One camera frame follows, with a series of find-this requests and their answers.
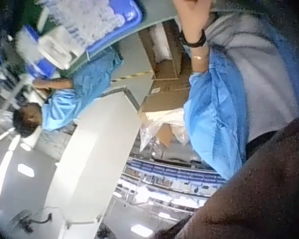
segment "blue shirt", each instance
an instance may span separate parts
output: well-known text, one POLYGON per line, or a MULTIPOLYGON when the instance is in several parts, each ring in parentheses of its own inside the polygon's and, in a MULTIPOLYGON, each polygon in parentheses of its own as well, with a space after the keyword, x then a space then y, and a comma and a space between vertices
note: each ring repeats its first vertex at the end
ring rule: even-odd
MULTIPOLYGON (((288 41, 270 24, 264 26, 276 45, 299 104, 299 58, 288 41)), ((210 49, 209 70, 194 73, 184 105, 185 127, 194 150, 224 179, 230 179, 246 160, 248 119, 243 79, 223 53, 210 49)))
POLYGON ((122 62, 117 52, 109 47, 83 66, 73 76, 73 89, 57 90, 42 106, 42 128, 52 131, 71 123, 109 87, 111 73, 122 62))

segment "cardboard box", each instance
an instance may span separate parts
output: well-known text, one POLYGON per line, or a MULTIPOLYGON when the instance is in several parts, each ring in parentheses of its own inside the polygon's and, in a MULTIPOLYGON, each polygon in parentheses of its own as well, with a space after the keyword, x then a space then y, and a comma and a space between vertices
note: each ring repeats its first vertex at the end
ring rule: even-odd
MULTIPOLYGON (((145 126, 149 126, 150 121, 148 120, 146 113, 139 113, 139 116, 142 120, 142 123, 145 126)), ((156 134, 156 137, 159 139, 159 141, 164 144, 166 147, 169 147, 171 138, 173 136, 173 132, 171 131, 171 128, 168 124, 163 124, 162 127, 159 129, 159 131, 156 134)))
POLYGON ((183 60, 182 72, 177 80, 154 81, 149 95, 141 105, 142 112, 170 111, 183 107, 189 95, 191 65, 183 60))
POLYGON ((153 50, 153 41, 150 36, 150 28, 139 31, 139 36, 153 70, 153 79, 177 80, 180 74, 181 61, 184 52, 183 47, 178 39, 178 26, 173 19, 165 21, 162 24, 172 60, 163 60, 159 63, 156 63, 155 53, 153 50))

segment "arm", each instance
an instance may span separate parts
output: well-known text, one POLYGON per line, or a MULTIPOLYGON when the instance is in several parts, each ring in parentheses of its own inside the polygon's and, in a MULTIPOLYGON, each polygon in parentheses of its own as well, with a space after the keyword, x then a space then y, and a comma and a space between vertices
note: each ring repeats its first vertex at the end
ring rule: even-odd
MULTIPOLYGON (((174 0, 174 5, 186 41, 198 42, 202 35, 202 29, 208 21, 211 0, 174 0)), ((209 64, 207 44, 191 48, 190 52, 193 72, 206 72, 209 64)))
POLYGON ((73 81, 67 78, 56 78, 49 81, 37 79, 33 81, 33 86, 38 89, 72 89, 73 81))

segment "dark fabric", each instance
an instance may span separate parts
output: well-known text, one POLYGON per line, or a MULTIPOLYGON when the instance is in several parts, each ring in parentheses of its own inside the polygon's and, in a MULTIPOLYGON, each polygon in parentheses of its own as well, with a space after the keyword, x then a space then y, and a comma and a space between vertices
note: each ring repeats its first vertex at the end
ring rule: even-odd
POLYGON ((259 149, 262 145, 268 142, 274 136, 275 133, 276 131, 265 133, 249 142, 246 146, 247 160, 257 151, 257 149, 259 149))

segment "hand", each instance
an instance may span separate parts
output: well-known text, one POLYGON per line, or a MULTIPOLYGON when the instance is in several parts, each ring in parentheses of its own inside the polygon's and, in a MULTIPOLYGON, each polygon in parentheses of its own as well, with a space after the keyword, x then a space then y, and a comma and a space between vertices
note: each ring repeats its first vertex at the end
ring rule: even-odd
POLYGON ((32 82, 33 86, 38 89, 49 89, 49 82, 42 80, 42 79, 36 79, 32 82))
POLYGON ((195 43, 201 38, 212 0, 173 0, 186 41, 195 43))

